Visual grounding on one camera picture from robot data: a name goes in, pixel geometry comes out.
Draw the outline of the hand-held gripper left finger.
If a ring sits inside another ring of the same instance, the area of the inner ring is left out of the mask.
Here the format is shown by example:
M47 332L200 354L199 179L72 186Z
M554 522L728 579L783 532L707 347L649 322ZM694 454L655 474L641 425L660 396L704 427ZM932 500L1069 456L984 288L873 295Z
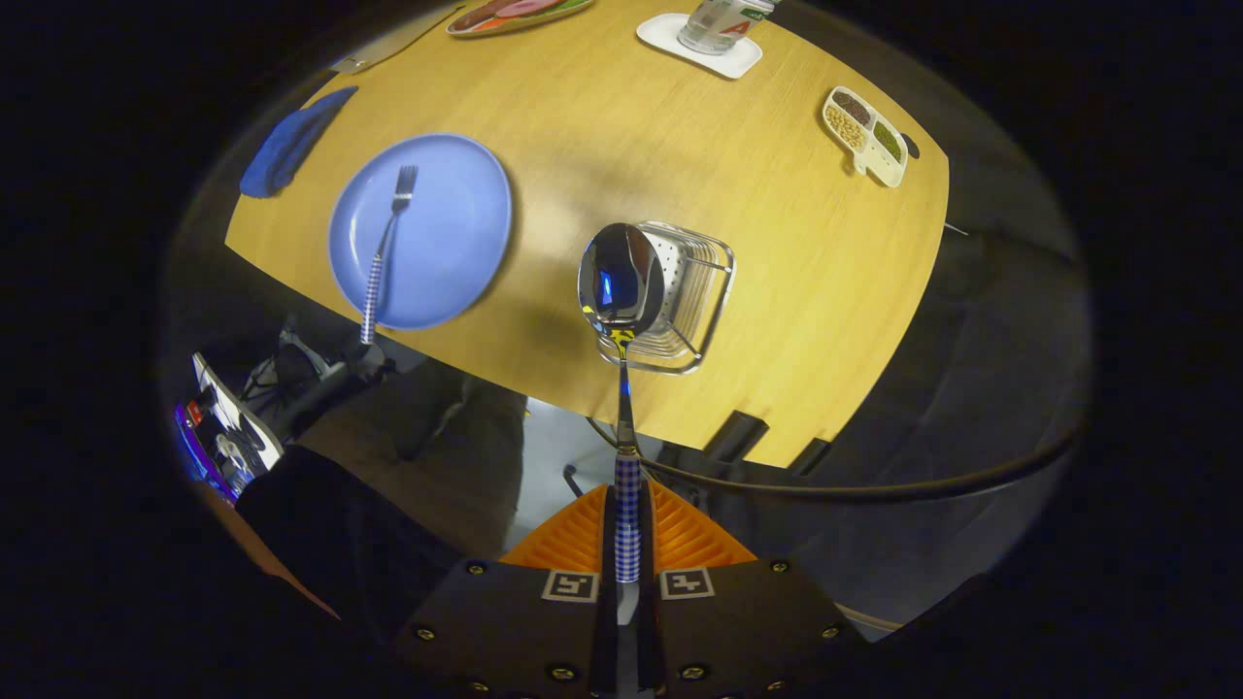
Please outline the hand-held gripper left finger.
M614 521L603 483L502 558L457 562L398 632L397 655L443 698L613 698Z

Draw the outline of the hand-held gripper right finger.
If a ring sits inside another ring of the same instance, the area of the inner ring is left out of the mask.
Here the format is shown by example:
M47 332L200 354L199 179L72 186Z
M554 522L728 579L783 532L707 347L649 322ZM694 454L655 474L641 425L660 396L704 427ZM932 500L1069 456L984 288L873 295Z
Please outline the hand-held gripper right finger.
M658 698L825 698L868 641L798 563L751 553L671 488L641 498L639 672Z

